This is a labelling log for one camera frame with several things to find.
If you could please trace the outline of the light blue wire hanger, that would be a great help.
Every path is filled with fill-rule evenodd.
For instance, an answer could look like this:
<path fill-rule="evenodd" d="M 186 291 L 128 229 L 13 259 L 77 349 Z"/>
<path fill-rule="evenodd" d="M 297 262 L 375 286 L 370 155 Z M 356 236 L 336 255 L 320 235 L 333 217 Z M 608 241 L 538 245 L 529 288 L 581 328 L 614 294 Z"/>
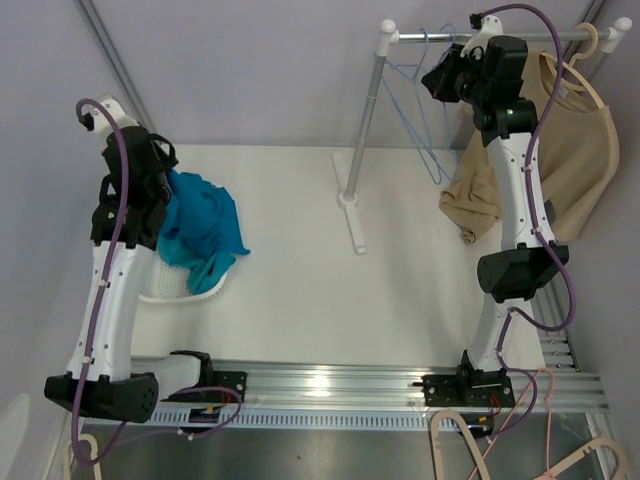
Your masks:
<path fill-rule="evenodd" d="M 452 45 L 450 35 L 456 29 L 453 24 L 446 23 L 440 32 L 445 35 L 445 42 L 433 48 L 428 32 L 420 29 L 421 37 L 414 45 L 416 54 L 411 58 L 401 58 L 391 53 L 385 60 L 381 79 L 410 146 L 417 152 L 436 186 L 448 185 L 458 164 L 458 154 L 452 146 L 450 112 L 444 103 L 433 100 L 421 84 L 422 77 L 444 58 Z"/>

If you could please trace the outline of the blue t shirt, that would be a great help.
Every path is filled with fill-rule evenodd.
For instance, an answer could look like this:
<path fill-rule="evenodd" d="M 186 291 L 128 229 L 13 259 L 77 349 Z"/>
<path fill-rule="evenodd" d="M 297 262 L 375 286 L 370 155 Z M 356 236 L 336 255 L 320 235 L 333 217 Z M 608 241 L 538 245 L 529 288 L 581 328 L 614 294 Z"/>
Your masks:
<path fill-rule="evenodd" d="M 236 203 L 226 188 L 176 170 L 169 173 L 168 181 L 171 200 L 158 242 L 180 239 L 200 255 L 250 253 L 242 239 Z"/>

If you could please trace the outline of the beige wooden hanger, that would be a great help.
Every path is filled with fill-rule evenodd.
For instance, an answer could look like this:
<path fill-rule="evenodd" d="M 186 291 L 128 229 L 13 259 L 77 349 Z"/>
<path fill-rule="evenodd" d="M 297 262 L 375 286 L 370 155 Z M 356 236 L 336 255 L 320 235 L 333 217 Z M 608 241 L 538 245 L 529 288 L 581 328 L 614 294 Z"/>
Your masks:
<path fill-rule="evenodd" d="M 594 73 L 595 67 L 604 61 L 610 53 L 610 46 L 616 40 L 616 34 L 609 28 L 609 36 L 601 39 L 595 25 L 590 22 L 582 22 L 575 27 L 576 33 L 587 35 L 587 45 L 570 55 L 569 59 L 562 62 L 562 71 L 558 70 L 557 58 L 551 53 L 543 52 L 540 58 L 555 81 L 559 78 L 559 86 L 555 100 L 565 102 L 569 100 L 584 100 L 597 110 L 605 107 L 596 88 L 591 84 L 589 77 Z"/>

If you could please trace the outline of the beige t shirt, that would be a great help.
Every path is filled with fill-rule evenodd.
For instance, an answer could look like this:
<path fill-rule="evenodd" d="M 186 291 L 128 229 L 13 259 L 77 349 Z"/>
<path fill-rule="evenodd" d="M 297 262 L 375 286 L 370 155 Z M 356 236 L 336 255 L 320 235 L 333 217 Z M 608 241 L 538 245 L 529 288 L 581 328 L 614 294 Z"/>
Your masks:
<path fill-rule="evenodd" d="M 619 165 L 619 140 L 608 106 L 584 100 L 554 106 L 539 137 L 540 178 L 545 210 L 557 240 L 577 239 Z M 439 208 L 469 244 L 501 220 L 493 164 L 474 131 Z"/>

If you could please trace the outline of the teal t shirt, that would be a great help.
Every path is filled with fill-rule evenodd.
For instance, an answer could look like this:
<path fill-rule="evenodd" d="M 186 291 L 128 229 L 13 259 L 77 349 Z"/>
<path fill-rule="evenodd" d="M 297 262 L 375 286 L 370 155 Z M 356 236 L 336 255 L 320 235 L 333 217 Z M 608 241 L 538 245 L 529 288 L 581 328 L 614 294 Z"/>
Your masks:
<path fill-rule="evenodd" d="M 158 253 L 170 267 L 187 272 L 186 289 L 191 295 L 214 289 L 236 261 L 235 256 L 228 252 L 197 254 L 180 239 L 161 239 Z"/>

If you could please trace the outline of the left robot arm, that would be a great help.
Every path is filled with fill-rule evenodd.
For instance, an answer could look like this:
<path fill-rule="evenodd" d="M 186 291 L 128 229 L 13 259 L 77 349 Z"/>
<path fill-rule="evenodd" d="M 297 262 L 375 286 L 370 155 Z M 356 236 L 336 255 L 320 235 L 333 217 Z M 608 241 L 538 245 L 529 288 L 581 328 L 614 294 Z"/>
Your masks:
<path fill-rule="evenodd" d="M 144 423 L 160 401 L 203 401 L 215 389 L 211 358 L 177 350 L 134 369 L 132 333 L 139 294 L 155 256 L 170 199 L 175 149 L 139 125 L 106 137 L 109 173 L 92 215 L 93 273 L 85 318 L 65 373 L 45 397 L 84 418 Z"/>

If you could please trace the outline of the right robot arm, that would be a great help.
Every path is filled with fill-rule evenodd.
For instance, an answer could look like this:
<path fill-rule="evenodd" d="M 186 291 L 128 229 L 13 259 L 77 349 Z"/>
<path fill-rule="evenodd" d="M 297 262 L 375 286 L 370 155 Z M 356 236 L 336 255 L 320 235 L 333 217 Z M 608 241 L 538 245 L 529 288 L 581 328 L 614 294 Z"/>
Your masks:
<path fill-rule="evenodd" d="M 533 320 L 527 311 L 531 300 L 569 259 L 541 206 L 534 136 L 538 115 L 521 94 L 527 57 L 523 39 L 477 34 L 465 45 L 453 45 L 422 79 L 433 98 L 472 107 L 494 166 L 503 215 L 500 251 L 477 264 L 485 300 L 476 333 L 454 374 L 422 378 L 429 406 L 485 406 L 490 396 L 513 405 L 508 375 L 522 369 L 508 357 L 509 329 L 518 320 Z"/>

